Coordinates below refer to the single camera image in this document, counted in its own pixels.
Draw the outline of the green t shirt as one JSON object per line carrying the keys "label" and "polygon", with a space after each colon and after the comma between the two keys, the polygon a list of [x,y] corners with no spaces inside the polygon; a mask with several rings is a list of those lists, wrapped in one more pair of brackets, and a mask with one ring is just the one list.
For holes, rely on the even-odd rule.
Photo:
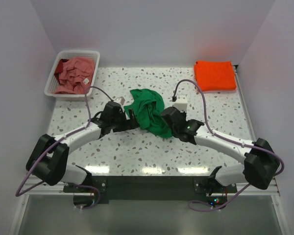
{"label": "green t shirt", "polygon": [[165,109],[162,96],[149,89],[132,89],[130,93],[133,97],[133,103],[124,106],[126,114],[128,115],[129,110],[132,110],[142,130],[147,130],[164,139],[171,138],[171,129],[161,117],[161,113]]}

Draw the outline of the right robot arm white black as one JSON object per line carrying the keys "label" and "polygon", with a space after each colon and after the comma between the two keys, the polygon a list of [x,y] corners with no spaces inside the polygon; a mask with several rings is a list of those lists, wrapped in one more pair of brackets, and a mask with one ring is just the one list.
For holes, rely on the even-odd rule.
{"label": "right robot arm white black", "polygon": [[161,117],[171,129],[172,135],[182,142],[189,142],[214,149],[238,163],[233,166],[218,166],[209,176],[209,183],[229,186],[236,183],[250,185],[266,190],[280,166],[270,144],[258,138],[257,141],[244,140],[219,131],[210,130],[207,124],[186,119],[186,113],[175,107],[166,108]]}

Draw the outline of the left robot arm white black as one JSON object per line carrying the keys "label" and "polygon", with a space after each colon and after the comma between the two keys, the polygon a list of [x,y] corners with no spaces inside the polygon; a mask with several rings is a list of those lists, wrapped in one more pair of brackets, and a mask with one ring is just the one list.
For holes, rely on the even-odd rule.
{"label": "left robot arm white black", "polygon": [[68,164],[68,156],[91,141],[110,132],[123,132],[139,127],[132,109],[125,111],[121,102],[109,101],[103,111],[95,114],[85,125],[58,136],[42,135],[36,143],[26,170],[44,183],[59,182],[94,186],[92,174],[83,167]]}

